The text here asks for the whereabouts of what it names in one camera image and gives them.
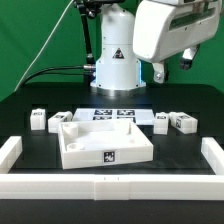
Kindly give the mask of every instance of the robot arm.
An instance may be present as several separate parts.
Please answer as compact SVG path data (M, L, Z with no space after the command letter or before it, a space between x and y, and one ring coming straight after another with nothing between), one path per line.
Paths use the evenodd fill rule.
M153 64L154 80L166 79L165 60L184 51L181 68L189 69L200 43L218 28L222 1L143 0L138 7L133 49Z

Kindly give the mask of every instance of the black table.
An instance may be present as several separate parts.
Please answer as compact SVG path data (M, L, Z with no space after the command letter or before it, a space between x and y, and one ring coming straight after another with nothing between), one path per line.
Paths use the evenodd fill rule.
M30 130L30 114L43 108L47 118L76 108L152 109L185 112L199 120L196 134L169 126L167 136L139 126L154 145L152 162L62 170L56 134ZM224 95L205 85L148 85L146 92L112 98L90 93L78 83L33 83L0 103L0 146L10 136L23 137L23 153L10 173L210 174L200 153L202 137L224 148ZM224 223L220 201L74 201L1 200L2 223Z

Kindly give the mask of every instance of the green backdrop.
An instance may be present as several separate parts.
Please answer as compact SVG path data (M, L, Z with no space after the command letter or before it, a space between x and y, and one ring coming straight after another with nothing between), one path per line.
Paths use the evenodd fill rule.
M0 4L0 100L12 93L23 73L43 46L61 13L70 0L1 0ZM124 8L135 13L138 0L126 0ZM100 56L100 21L89 21L95 57ZM194 66L179 69L180 55L169 59L169 83L201 83L224 92L224 22L217 35L205 42ZM30 74L36 70L59 65L82 65L85 48L80 16L71 7ZM143 63L143 77L153 82L152 66ZM82 77L45 77L42 81L75 81Z

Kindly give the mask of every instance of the white wall segment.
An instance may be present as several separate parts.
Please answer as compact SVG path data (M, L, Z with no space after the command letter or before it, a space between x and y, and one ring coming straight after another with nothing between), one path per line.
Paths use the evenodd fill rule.
M201 150L218 175L0 174L0 199L224 200L224 152L213 138Z
M0 173L8 173L21 152L21 137L10 137L0 149Z

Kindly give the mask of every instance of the white container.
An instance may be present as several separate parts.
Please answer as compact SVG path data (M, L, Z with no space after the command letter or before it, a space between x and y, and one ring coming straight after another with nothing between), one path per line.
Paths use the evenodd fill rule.
M60 123L63 169L153 160L153 145L130 119Z

